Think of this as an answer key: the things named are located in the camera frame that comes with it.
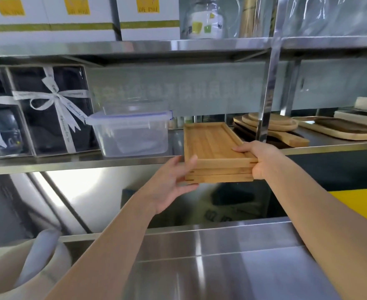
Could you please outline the gold cylinder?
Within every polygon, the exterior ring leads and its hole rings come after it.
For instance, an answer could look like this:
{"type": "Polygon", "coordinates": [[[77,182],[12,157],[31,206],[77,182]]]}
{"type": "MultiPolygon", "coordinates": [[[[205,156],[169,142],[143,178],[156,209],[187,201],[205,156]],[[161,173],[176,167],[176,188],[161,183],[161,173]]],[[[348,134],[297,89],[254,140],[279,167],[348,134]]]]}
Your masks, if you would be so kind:
{"type": "Polygon", "coordinates": [[[243,0],[239,38],[263,37],[264,0],[243,0]]]}

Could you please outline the stainless steel shelf rack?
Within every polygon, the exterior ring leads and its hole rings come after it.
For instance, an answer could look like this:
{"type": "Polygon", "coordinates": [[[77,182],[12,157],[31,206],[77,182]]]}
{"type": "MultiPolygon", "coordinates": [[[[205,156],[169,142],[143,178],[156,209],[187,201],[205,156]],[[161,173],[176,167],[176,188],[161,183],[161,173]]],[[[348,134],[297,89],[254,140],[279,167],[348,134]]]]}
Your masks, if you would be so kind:
{"type": "MultiPolygon", "coordinates": [[[[172,118],[258,111],[256,138],[265,141],[275,110],[341,108],[367,96],[367,35],[285,37],[287,6],[264,0],[264,11],[278,10],[272,36],[268,17],[263,37],[14,44],[0,46],[0,68],[85,64],[95,111],[131,99],[166,101],[172,118]]],[[[39,176],[78,195],[61,205],[86,234],[63,218],[51,227],[66,234],[59,242],[73,266],[175,156],[184,157],[183,127],[168,130],[168,150],[156,156],[98,149],[0,159],[0,178],[39,176]]],[[[177,197],[151,219],[119,299],[340,300],[291,220],[266,217],[270,197],[261,180],[202,183],[177,197]],[[203,220],[211,205],[231,208],[234,221],[203,220]]]]}

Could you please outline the glass jar green print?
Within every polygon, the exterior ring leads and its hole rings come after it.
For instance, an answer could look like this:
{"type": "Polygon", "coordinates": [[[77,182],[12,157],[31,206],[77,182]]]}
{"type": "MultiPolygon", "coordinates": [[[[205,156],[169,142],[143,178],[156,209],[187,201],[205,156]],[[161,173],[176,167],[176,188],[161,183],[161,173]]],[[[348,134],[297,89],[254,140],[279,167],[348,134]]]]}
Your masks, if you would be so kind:
{"type": "Polygon", "coordinates": [[[237,36],[241,0],[188,0],[181,17],[181,38],[226,39],[237,36]]]}

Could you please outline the clear plastic container blue clips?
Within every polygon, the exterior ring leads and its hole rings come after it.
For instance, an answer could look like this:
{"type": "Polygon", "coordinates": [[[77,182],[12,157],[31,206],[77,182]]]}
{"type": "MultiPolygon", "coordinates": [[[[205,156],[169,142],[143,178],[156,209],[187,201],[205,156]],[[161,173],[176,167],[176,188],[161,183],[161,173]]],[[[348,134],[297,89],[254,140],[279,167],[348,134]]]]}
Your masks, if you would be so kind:
{"type": "Polygon", "coordinates": [[[147,156],[168,150],[172,111],[163,100],[106,102],[88,116],[102,155],[107,158],[147,156]]]}

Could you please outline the round wooden board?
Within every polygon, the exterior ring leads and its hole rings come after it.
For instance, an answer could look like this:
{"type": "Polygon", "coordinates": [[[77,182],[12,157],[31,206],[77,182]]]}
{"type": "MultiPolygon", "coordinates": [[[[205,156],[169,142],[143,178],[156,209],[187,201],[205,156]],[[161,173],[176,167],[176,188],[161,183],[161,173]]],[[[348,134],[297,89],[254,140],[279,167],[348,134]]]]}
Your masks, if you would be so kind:
{"type": "MultiPolygon", "coordinates": [[[[258,113],[256,112],[242,115],[241,120],[249,126],[257,127],[259,125],[258,113]]],[[[289,132],[296,130],[296,128],[298,128],[296,120],[284,115],[270,114],[268,130],[289,132]]]]}

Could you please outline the person's right forearm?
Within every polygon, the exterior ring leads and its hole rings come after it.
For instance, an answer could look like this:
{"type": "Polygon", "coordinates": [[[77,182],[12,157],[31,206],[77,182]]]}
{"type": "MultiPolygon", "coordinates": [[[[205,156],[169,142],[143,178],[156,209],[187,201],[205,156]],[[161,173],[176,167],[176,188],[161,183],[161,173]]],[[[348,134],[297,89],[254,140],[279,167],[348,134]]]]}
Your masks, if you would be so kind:
{"type": "Polygon", "coordinates": [[[341,298],[367,300],[367,219],[286,156],[268,159],[262,176],[341,298]]]}

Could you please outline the white carton yellow label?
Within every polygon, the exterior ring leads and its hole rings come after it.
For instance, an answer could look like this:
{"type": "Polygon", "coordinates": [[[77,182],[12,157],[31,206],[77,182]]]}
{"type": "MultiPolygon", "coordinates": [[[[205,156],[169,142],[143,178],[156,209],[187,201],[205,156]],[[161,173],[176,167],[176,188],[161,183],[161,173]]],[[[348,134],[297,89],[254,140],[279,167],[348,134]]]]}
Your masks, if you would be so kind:
{"type": "Polygon", "coordinates": [[[0,45],[52,41],[43,0],[0,0],[0,45]]]}
{"type": "Polygon", "coordinates": [[[42,1],[56,42],[121,40],[116,0],[42,1]]]}
{"type": "Polygon", "coordinates": [[[180,40],[179,0],[116,0],[123,41],[180,40]]]}

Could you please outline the printed cardboard box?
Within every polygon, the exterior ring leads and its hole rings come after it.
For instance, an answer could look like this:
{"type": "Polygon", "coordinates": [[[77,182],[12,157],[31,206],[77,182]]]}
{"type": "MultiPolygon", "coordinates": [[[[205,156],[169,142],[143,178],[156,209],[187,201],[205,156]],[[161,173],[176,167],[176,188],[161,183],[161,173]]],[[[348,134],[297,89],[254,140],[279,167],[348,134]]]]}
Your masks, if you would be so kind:
{"type": "Polygon", "coordinates": [[[234,212],[227,206],[207,206],[201,212],[202,219],[207,222],[232,222],[234,221],[234,212]]]}

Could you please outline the dark wooden tray light rim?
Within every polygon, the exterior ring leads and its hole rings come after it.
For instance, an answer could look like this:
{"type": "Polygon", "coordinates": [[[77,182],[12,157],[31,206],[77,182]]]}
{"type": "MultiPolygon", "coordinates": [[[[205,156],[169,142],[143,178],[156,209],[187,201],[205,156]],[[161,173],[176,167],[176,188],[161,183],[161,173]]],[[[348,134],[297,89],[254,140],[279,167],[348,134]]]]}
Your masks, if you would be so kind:
{"type": "Polygon", "coordinates": [[[299,127],[342,140],[367,141],[367,125],[325,116],[293,117],[299,127]]]}

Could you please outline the person's right hand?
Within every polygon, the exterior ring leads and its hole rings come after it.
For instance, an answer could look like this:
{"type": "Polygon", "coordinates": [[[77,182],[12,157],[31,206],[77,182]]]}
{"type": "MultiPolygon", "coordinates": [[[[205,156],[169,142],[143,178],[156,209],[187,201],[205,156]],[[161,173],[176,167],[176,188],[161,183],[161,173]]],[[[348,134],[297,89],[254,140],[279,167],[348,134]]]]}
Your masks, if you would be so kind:
{"type": "Polygon", "coordinates": [[[245,143],[256,143],[255,150],[256,155],[254,155],[258,162],[252,168],[252,176],[255,180],[264,180],[263,171],[268,168],[271,164],[274,164],[276,161],[282,159],[285,155],[277,149],[275,146],[260,142],[260,141],[251,141],[245,143]]]}

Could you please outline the white stone pestle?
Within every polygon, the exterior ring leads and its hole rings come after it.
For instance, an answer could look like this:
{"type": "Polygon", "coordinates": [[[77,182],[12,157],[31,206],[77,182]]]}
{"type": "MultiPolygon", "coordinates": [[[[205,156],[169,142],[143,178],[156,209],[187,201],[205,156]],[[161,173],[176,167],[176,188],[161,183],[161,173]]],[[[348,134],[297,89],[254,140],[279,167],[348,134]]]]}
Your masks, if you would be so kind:
{"type": "Polygon", "coordinates": [[[14,288],[25,284],[41,272],[52,256],[60,236],[61,232],[56,229],[46,229],[37,235],[14,288]]]}

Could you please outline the white stone mortar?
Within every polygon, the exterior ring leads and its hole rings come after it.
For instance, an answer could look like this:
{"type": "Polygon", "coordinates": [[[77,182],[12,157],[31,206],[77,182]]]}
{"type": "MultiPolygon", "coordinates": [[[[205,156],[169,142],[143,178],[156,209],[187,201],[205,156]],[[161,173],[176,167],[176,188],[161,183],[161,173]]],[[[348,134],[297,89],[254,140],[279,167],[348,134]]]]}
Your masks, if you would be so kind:
{"type": "Polygon", "coordinates": [[[69,250],[58,242],[44,268],[19,287],[15,283],[34,241],[25,241],[0,256],[0,300],[44,300],[72,266],[69,250]]]}

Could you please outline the light wooden rectangular tray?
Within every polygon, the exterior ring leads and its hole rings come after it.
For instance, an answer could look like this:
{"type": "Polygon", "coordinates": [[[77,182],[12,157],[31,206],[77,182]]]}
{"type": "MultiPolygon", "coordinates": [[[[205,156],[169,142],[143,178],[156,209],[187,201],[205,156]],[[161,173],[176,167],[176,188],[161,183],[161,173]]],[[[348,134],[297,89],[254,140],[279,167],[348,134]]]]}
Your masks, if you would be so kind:
{"type": "Polygon", "coordinates": [[[250,182],[254,180],[251,171],[250,167],[194,169],[185,176],[185,181],[195,184],[250,182]]]}
{"type": "Polygon", "coordinates": [[[224,122],[185,124],[184,159],[197,156],[195,169],[247,168],[258,163],[250,152],[233,148],[243,141],[224,122]]]}

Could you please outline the person's left hand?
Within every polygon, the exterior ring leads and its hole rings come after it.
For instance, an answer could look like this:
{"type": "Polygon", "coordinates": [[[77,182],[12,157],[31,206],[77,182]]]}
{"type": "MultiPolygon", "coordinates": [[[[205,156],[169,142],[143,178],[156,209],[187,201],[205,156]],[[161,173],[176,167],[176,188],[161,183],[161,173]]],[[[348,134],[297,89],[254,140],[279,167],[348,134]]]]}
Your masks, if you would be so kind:
{"type": "Polygon", "coordinates": [[[163,212],[177,197],[194,191],[198,184],[172,176],[172,158],[162,165],[136,195],[149,205],[152,215],[163,212]]]}

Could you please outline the clear plastic wrapped item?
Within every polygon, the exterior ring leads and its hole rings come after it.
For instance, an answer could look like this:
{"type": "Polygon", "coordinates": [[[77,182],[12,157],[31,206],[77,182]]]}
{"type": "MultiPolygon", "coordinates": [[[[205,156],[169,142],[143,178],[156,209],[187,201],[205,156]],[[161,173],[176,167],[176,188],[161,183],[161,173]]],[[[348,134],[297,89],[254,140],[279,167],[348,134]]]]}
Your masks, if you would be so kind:
{"type": "Polygon", "coordinates": [[[367,35],[367,0],[288,0],[285,37],[367,35]]]}

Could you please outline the person's left forearm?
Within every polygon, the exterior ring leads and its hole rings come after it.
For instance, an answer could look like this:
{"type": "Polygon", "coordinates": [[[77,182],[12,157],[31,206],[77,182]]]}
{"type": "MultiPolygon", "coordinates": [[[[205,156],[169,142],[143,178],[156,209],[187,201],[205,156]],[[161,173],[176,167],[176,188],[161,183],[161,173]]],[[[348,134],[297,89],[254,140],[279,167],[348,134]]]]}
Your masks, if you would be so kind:
{"type": "Polygon", "coordinates": [[[153,198],[136,193],[44,300],[118,300],[155,214],[153,198]]]}

